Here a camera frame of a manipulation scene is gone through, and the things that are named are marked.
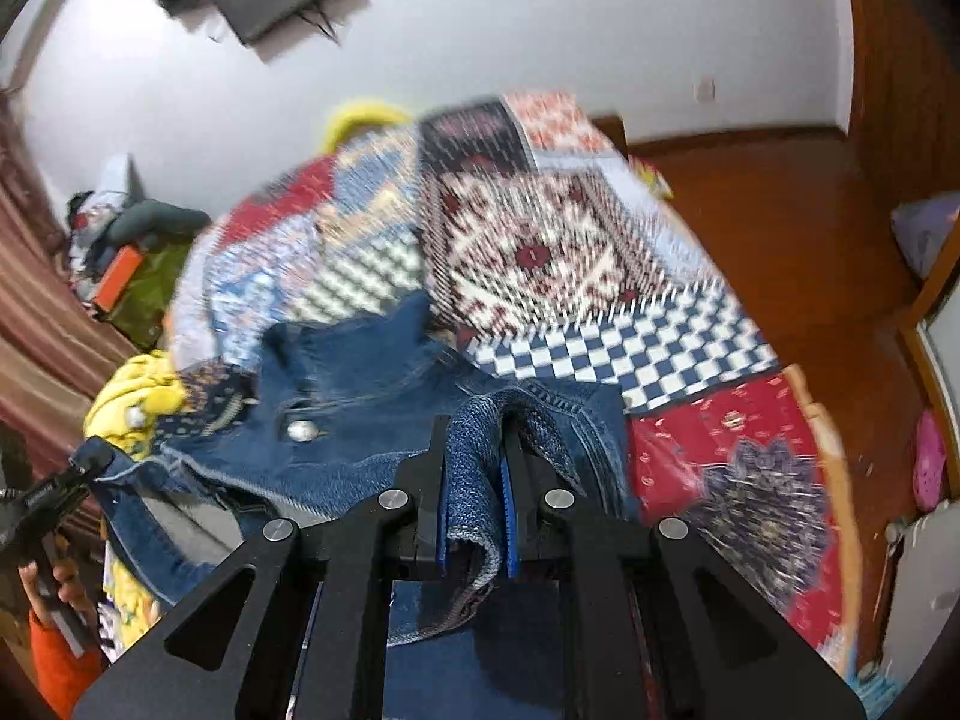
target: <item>orange box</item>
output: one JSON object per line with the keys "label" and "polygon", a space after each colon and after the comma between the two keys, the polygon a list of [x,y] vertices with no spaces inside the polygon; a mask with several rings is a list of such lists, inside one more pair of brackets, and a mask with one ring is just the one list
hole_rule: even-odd
{"label": "orange box", "polygon": [[136,247],[127,245],[119,250],[100,280],[97,293],[93,295],[93,304],[104,313],[112,310],[142,262],[143,255]]}

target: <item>checkered fabric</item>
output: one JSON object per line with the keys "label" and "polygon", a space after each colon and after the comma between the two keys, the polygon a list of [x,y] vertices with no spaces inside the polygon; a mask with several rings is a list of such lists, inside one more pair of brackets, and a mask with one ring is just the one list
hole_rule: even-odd
{"label": "checkered fabric", "polygon": [[627,413],[646,413],[779,362],[726,290],[676,293],[612,320],[533,338],[479,341],[464,351],[490,375],[620,384]]}
{"label": "checkered fabric", "polygon": [[383,236],[323,264],[291,309],[291,319],[333,324],[354,314],[385,314],[424,280],[412,232]]}

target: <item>metal screw head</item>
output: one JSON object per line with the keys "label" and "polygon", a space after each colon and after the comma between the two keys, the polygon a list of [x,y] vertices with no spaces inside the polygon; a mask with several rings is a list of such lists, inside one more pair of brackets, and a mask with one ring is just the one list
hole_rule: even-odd
{"label": "metal screw head", "polygon": [[320,431],[309,419],[297,419],[287,425],[287,435],[295,442],[312,442]]}
{"label": "metal screw head", "polygon": [[677,519],[677,517],[667,517],[662,519],[659,524],[659,531],[661,536],[664,538],[670,538],[672,541],[679,541],[682,538],[686,538],[686,535],[690,532],[690,528],[686,526],[686,523],[682,519]]}
{"label": "metal screw head", "polygon": [[289,519],[272,519],[263,526],[263,535],[267,541],[283,541],[294,532],[294,525]]}
{"label": "metal screw head", "polygon": [[403,490],[383,490],[376,500],[384,509],[399,509],[407,505],[410,496]]}
{"label": "metal screw head", "polygon": [[544,501],[551,509],[569,509],[573,506],[574,500],[576,499],[573,497],[573,493],[570,493],[570,490],[561,490],[560,488],[550,490],[549,493],[544,495]]}

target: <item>denim jacket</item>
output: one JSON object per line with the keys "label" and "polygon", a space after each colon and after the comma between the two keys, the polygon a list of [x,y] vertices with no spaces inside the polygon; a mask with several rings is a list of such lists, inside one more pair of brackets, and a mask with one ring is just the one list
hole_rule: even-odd
{"label": "denim jacket", "polygon": [[424,335],[429,304],[413,293],[389,317],[331,326],[285,323],[263,337],[258,401],[232,428],[165,440],[135,464],[117,452],[93,487],[121,559],[174,604],[243,538],[282,514],[339,517],[392,486],[397,466],[452,415],[443,485],[443,546],[471,542],[466,587],[397,585],[390,642],[420,640],[469,619],[505,557],[501,425],[573,488],[632,514],[618,386],[498,380]]}

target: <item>patchwork quilt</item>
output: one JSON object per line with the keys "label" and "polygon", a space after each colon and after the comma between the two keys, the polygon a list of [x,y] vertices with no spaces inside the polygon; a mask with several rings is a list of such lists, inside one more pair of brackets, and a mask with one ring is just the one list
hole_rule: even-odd
{"label": "patchwork quilt", "polygon": [[270,324],[382,314],[426,289],[492,375],[620,386],[644,516],[684,514],[846,676],[859,553],[842,449],[669,197],[571,95],[371,132],[198,239],[171,356],[197,407],[212,371],[256,374]]}

